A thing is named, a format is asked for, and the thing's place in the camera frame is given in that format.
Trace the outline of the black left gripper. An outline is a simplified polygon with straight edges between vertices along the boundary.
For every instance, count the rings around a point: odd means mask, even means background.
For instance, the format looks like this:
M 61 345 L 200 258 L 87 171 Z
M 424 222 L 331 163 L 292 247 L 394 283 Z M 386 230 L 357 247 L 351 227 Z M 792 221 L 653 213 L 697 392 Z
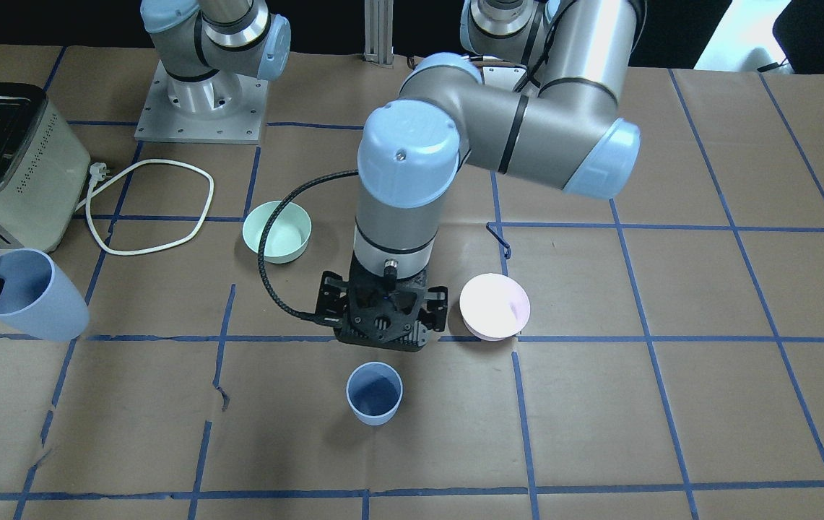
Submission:
M 428 286 L 425 269 L 399 279 L 395 266 L 375 275 L 353 260 L 349 279 L 323 272 L 315 322 L 346 345 L 418 352 L 433 332 L 444 332 L 448 310 L 448 288 Z

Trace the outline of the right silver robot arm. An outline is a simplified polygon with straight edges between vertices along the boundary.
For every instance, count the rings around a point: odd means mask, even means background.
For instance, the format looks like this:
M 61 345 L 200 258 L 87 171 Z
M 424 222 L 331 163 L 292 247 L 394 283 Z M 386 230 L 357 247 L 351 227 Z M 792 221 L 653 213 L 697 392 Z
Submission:
M 290 24 L 263 1 L 144 1 L 160 56 L 135 136 L 142 142 L 256 144 L 267 85 L 279 79 Z M 58 246 L 92 165 L 48 96 L 0 83 L 0 250 Z M 0 293 L 12 283 L 0 277 Z

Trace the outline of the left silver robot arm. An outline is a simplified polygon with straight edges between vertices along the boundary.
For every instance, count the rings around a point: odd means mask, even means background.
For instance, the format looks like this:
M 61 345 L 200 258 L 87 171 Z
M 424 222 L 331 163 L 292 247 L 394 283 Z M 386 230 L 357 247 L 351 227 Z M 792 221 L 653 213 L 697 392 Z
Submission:
M 468 57 L 435 53 L 363 125 L 347 279 L 323 273 L 313 322 L 346 345 L 416 352 L 445 328 L 448 293 L 426 280 L 448 188 L 464 165 L 612 199 L 640 129 L 617 109 L 645 1 L 468 1 L 461 43 L 523 66 L 489 85 Z

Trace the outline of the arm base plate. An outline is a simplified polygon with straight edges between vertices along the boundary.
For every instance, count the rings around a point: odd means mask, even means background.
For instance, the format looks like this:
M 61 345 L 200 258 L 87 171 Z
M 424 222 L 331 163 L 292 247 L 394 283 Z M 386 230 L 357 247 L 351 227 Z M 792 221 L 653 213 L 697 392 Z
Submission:
M 157 64 L 134 137 L 161 144 L 259 145 L 269 82 L 220 70 L 181 82 Z

